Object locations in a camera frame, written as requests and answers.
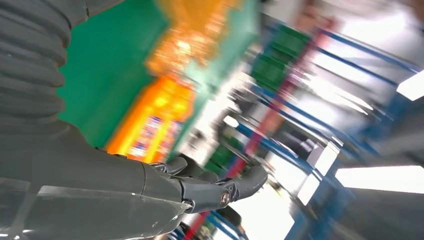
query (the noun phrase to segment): green wall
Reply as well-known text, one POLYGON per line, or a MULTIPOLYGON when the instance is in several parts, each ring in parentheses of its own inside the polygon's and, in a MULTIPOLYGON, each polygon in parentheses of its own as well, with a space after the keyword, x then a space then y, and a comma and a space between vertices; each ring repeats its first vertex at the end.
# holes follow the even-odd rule
POLYGON ((131 103, 152 81, 144 60, 168 25, 153 0, 126 0, 78 25, 60 69, 59 117, 78 126, 93 146, 104 146, 131 103))

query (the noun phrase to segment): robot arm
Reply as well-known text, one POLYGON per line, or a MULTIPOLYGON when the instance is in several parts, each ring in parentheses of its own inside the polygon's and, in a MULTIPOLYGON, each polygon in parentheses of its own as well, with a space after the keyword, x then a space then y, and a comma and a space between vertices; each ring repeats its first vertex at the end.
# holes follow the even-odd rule
POLYGON ((0 0, 0 240, 128 240, 248 197, 267 175, 210 183, 91 147, 57 118, 71 29, 120 0, 0 0))

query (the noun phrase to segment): printed label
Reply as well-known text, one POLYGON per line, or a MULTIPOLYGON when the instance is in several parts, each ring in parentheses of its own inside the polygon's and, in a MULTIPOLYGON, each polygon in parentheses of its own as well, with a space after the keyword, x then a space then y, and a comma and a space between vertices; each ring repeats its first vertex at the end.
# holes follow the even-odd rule
POLYGON ((163 121, 159 117, 151 116, 147 119, 146 124, 140 130, 140 133, 132 147, 129 149, 129 154, 136 157, 144 157, 152 144, 153 138, 158 133, 163 121))
POLYGON ((168 131, 166 132, 165 137, 160 142, 159 152, 166 155, 170 151, 171 147, 174 144, 175 139, 177 139, 178 134, 180 134, 183 123, 180 121, 172 121, 168 131))

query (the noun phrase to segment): ceiling light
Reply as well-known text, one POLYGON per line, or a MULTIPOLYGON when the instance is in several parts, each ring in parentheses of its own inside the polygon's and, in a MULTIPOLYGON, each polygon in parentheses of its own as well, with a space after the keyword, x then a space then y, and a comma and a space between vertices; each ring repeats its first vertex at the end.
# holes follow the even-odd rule
POLYGON ((237 128, 239 126, 239 122, 232 116, 228 115, 224 118, 224 122, 230 125, 233 128, 237 128))
POLYGON ((302 188, 297 194, 297 197, 303 205, 306 206, 309 203, 309 200, 311 200, 319 185, 320 181, 314 175, 310 174, 307 176, 302 188))
POLYGON ((423 82, 424 71, 421 71, 399 84, 396 92, 402 94, 411 101, 417 100, 424 96, 423 82))
POLYGON ((421 166, 342 168, 335 177, 346 188, 424 194, 421 166))
POLYGON ((332 143, 328 142, 328 145, 324 148, 318 160, 315 163, 315 168, 325 176, 329 171, 330 167, 333 165, 337 156, 339 155, 340 150, 332 143))

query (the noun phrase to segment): orange package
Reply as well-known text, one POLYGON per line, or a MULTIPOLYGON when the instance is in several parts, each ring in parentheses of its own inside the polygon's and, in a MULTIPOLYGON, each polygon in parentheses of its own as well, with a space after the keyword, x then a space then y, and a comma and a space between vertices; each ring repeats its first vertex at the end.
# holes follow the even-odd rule
POLYGON ((191 83, 159 77, 136 100, 106 150, 146 163, 162 162, 192 114, 194 96, 191 83))

